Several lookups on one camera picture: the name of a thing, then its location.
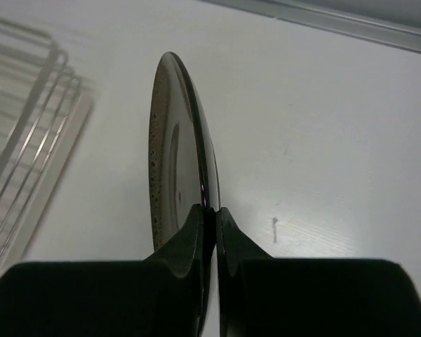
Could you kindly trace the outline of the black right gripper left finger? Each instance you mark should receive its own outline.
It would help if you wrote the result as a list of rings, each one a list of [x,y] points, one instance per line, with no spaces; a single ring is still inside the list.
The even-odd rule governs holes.
[[[144,260],[32,262],[0,278],[0,336],[199,336],[203,209]]]

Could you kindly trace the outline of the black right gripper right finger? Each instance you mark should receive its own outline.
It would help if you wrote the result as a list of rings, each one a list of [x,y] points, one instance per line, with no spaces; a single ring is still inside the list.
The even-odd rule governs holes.
[[[225,208],[215,229],[221,336],[421,336],[421,300],[400,265],[275,258]]]

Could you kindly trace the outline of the brown round plate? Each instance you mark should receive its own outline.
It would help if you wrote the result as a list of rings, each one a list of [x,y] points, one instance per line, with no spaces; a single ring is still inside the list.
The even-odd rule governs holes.
[[[154,78],[148,160],[154,254],[180,275],[200,262],[201,331],[208,311],[220,186],[198,91],[183,61],[171,51],[161,56]]]

